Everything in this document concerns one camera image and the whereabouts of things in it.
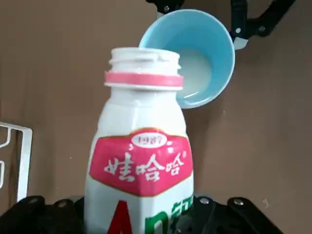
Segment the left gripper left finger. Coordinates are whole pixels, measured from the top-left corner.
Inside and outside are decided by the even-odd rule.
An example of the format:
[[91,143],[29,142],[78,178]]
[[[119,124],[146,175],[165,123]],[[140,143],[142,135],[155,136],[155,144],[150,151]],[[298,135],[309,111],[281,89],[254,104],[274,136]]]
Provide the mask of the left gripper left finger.
[[39,195],[28,196],[0,216],[2,234],[83,234],[84,198],[46,204]]

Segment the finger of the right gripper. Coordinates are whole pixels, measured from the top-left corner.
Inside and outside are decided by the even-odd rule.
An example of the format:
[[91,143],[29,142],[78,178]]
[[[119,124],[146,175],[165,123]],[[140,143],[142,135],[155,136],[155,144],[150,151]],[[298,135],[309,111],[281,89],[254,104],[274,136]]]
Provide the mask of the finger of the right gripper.
[[158,15],[165,15],[175,10],[179,10],[185,0],[146,0],[147,3],[156,6]]
[[294,3],[295,0],[274,0],[259,17],[249,18],[248,2],[232,0],[230,35],[234,49],[245,48],[253,36],[266,37],[270,35]]

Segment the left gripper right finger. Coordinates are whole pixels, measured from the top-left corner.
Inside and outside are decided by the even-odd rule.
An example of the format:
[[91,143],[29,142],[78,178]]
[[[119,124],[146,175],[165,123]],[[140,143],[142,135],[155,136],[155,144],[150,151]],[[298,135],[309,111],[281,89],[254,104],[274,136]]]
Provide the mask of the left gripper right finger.
[[283,234],[250,200],[231,197],[220,204],[210,197],[194,196],[194,234]]

